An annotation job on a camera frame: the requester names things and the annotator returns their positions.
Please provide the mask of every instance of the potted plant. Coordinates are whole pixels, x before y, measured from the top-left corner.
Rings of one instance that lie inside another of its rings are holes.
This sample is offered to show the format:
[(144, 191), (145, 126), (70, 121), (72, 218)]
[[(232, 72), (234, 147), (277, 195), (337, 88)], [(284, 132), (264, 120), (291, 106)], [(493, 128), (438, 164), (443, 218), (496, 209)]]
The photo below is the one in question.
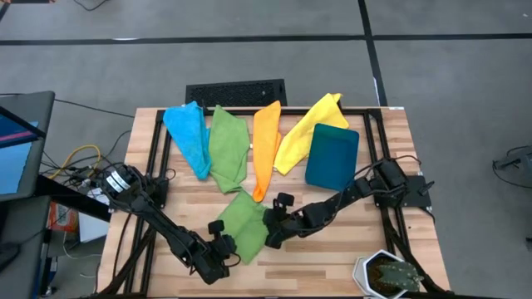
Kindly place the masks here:
[(397, 299), (406, 291), (417, 292), (423, 279), (409, 262), (386, 250), (358, 258), (352, 277), (366, 295), (381, 299)]

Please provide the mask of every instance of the teal plastic tray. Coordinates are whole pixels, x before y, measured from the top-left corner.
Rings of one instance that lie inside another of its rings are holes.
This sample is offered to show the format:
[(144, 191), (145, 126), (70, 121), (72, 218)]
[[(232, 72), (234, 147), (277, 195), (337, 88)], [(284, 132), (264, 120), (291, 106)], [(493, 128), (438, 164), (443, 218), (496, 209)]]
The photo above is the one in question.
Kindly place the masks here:
[(307, 184), (344, 190), (357, 168), (358, 139), (354, 130), (317, 124), (305, 172)]

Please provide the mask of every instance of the gray carpet floor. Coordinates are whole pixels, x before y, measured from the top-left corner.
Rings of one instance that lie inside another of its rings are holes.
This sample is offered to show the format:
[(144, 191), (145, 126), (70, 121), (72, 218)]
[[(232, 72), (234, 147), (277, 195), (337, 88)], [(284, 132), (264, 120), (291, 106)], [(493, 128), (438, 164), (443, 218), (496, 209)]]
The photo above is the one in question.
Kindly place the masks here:
[[(80, 0), (87, 6), (96, 0)], [(532, 3), (368, 0), (373, 34), (532, 32)], [(0, 40), (363, 34), (357, 1), (110, 0), (86, 12), (71, 0), (12, 5)], [(404, 106), (428, 179), (452, 289), (529, 298), (532, 192), (509, 186), (491, 162), (532, 142), (532, 40), (376, 42), (388, 104)], [(0, 46), (0, 93), (57, 98), (135, 113), (180, 105), (189, 84), (283, 78), (289, 105), (341, 92), (344, 105), (377, 105), (364, 41)], [(62, 162), (78, 145), (107, 152), (131, 120), (56, 103), (46, 152)], [(127, 137), (111, 159), (124, 159)], [(501, 173), (527, 184), (518, 169)], [(62, 254), (62, 235), (52, 252)], [(74, 254), (99, 253), (103, 239)], [(98, 257), (60, 257), (56, 298), (88, 295)]]

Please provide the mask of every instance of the succulent plant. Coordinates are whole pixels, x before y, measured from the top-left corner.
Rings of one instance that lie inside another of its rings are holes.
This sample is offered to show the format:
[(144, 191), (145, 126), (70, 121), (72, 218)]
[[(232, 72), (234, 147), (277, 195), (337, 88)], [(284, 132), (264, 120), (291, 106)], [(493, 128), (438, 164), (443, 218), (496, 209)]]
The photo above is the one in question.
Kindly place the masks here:
[(419, 291), (419, 282), (423, 277), (417, 275), (416, 268), (409, 262), (389, 262), (378, 266), (377, 269), (382, 274), (377, 280), (381, 284), (411, 292)]

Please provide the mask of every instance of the yellow cable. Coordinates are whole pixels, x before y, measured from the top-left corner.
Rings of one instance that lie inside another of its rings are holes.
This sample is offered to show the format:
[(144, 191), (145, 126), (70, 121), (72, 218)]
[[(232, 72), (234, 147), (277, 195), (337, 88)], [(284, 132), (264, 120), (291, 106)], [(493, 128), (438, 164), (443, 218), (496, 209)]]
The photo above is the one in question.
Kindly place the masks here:
[(91, 176), (92, 174), (94, 174), (94, 169), (96, 169), (96, 167), (98, 167), (98, 164), (101, 161), (100, 148), (98, 148), (97, 145), (82, 145), (82, 146), (78, 147), (77, 149), (74, 149), (68, 155), (68, 157), (66, 158), (65, 162), (63, 162), (63, 165), (61, 165), (61, 168), (58, 169), (54, 174), (50, 175), (48, 178), (49, 179), (56, 178), (63, 170), (65, 170), (65, 166), (67, 166), (70, 163), (70, 160), (72, 159), (72, 157), (74, 157), (74, 155), (77, 154), (77, 152), (82, 151), (84, 149), (94, 149), (98, 153), (98, 159), (96, 160), (96, 163), (92, 167), (92, 171), (88, 174), (88, 176)]

